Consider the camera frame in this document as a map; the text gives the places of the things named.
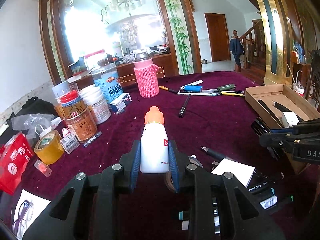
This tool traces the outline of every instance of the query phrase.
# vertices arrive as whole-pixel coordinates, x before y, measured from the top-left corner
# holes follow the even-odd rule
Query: pink bottle
[[[140,95],[144,98],[151,98],[159,93],[159,85],[156,72],[159,67],[153,64],[146,50],[135,50],[136,59],[134,62],[134,73],[138,83]]]

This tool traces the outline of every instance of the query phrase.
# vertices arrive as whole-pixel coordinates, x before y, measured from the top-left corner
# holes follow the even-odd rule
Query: roll of clear tape
[[[64,149],[60,144],[61,139],[60,134],[53,130],[37,142],[35,153],[43,163],[50,165],[60,159],[64,153]]]

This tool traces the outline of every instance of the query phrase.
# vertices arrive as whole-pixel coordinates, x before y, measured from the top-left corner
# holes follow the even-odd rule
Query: white notebook
[[[211,173],[222,175],[227,171],[235,175],[237,179],[247,187],[252,178],[254,167],[223,159]]]

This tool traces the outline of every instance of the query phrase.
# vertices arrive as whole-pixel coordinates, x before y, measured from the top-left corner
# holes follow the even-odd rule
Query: maroon velvet cloth
[[[204,89],[234,83],[237,90],[257,84],[235,72],[191,74],[159,79],[159,85],[178,90],[180,86],[203,80]],[[132,103],[125,113],[112,114],[98,126],[102,136],[89,147],[79,146],[70,155],[64,153],[50,165],[52,174],[45,177],[33,167],[36,156],[23,173],[14,201],[25,189],[40,197],[52,200],[78,172],[92,175],[117,163],[122,154],[130,151],[134,140],[139,140],[144,127],[145,113],[151,106],[158,106],[164,114],[165,129],[169,140],[175,140],[180,152],[196,155],[207,171],[213,159],[201,150],[201,146],[255,166],[266,175],[276,171],[285,174],[283,181],[275,185],[279,198],[292,194],[294,203],[273,215],[288,239],[298,230],[300,222],[308,214],[316,190],[317,166],[309,167],[300,175],[294,175],[287,157],[274,160],[259,145],[259,138],[250,127],[258,116],[244,98],[232,96],[192,96],[185,116],[178,113],[187,96],[160,90],[153,98],[142,98],[136,85],[128,87]],[[61,133],[63,126],[58,126]],[[132,195],[120,197],[120,231],[122,239],[187,239],[187,230],[181,230],[179,211],[188,209],[184,195],[170,192],[164,184],[163,174],[139,173],[137,187]]]

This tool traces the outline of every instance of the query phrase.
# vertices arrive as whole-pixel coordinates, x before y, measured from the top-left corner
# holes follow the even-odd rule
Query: orange bottle cap
[[[160,123],[164,125],[163,114],[159,111],[159,108],[157,106],[150,107],[150,111],[146,112],[144,124],[151,123],[151,122]]]

